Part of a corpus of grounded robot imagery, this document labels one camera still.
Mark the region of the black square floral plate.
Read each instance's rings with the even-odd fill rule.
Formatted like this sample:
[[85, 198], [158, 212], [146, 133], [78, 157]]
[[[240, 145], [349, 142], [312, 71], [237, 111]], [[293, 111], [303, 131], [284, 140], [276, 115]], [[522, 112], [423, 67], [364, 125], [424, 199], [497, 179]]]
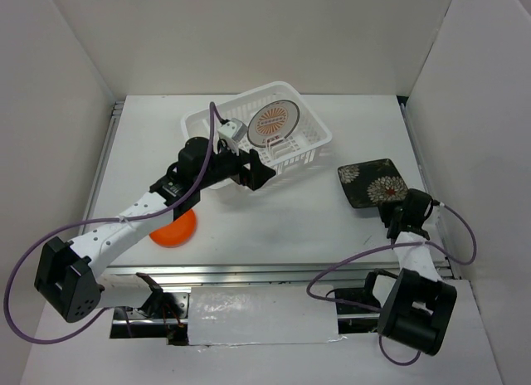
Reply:
[[408, 187], [389, 158], [344, 165], [337, 172], [345, 196], [355, 209], [400, 202], [407, 195]]

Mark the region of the white round sunburst plate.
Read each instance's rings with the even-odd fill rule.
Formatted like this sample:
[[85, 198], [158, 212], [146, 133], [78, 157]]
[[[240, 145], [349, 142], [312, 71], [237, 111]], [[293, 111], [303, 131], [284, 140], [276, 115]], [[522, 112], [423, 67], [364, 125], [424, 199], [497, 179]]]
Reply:
[[257, 148], [269, 148], [290, 136], [300, 121], [292, 100], [277, 100], [259, 109], [247, 125], [247, 139]]

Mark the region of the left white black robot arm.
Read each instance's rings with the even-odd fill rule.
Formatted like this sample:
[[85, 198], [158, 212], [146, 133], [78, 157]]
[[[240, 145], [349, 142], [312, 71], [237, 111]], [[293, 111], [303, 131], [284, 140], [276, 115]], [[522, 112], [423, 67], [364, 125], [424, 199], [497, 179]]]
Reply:
[[173, 223], [200, 201], [200, 192], [231, 179], [257, 190], [276, 175], [258, 152], [233, 152], [227, 142], [189, 139], [178, 159], [132, 206], [91, 232], [63, 241], [46, 241], [35, 278], [37, 291], [68, 323], [86, 317], [100, 305], [109, 286], [98, 283], [105, 269], [150, 233]]

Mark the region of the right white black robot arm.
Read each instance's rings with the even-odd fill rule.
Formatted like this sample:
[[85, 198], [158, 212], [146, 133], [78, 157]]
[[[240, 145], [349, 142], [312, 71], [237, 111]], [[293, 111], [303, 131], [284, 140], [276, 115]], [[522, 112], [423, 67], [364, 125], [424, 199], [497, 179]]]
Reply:
[[426, 244], [430, 237], [423, 225], [434, 205], [429, 194], [413, 188], [402, 201], [379, 205], [400, 272], [374, 271], [361, 292], [366, 309], [382, 310], [380, 336], [430, 356], [441, 349], [457, 299], [455, 287], [437, 273]]

